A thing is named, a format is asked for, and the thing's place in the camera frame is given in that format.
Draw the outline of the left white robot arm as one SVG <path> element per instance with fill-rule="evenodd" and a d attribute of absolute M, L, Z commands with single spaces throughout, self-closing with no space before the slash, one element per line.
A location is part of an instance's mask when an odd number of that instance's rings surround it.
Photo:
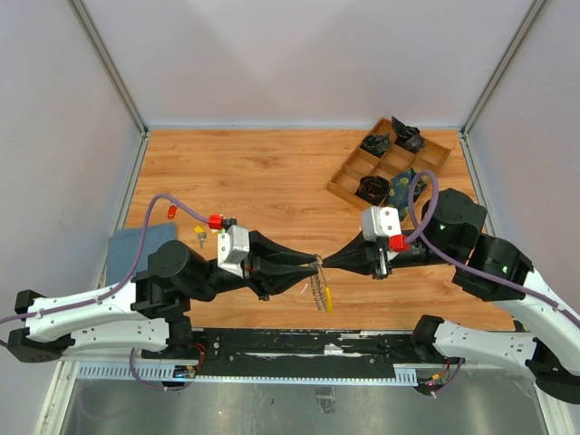
<path fill-rule="evenodd" d="M 178 240 L 150 254 L 145 270 L 104 289 L 50 298 L 18 293 L 3 346 L 22 363 L 47 363 L 96 350 L 135 350 L 145 358 L 193 359 L 204 343 L 187 315 L 194 301 L 248 288 L 261 301 L 317 274 L 314 255 L 281 246 L 257 231 L 231 227 L 206 259 Z"/>

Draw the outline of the large keyring with yellow handle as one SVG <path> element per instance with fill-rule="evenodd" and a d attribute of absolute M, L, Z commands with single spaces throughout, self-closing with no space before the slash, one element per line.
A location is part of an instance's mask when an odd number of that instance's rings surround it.
<path fill-rule="evenodd" d="M 316 274 L 310 276 L 310 286 L 316 307 L 321 312 L 331 314 L 334 310 L 332 292 L 326 282 L 322 258 L 319 255 L 315 256 L 315 261 L 312 263 L 312 266 L 316 267 Z"/>

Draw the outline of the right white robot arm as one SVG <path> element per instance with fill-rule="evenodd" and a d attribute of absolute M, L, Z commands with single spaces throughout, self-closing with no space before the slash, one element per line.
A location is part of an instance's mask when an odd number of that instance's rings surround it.
<path fill-rule="evenodd" d="M 476 361 L 530 377 L 560 401 L 579 402 L 579 315 L 511 242 L 487 235 L 487 211 L 454 188 L 439 191 L 421 211 L 420 234 L 391 230 L 389 208 L 362 214 L 362 230 L 322 262 L 380 280 L 394 270 L 448 264 L 452 283 L 508 312 L 518 329 L 493 333 L 423 315 L 410 338 L 423 363 Z"/>

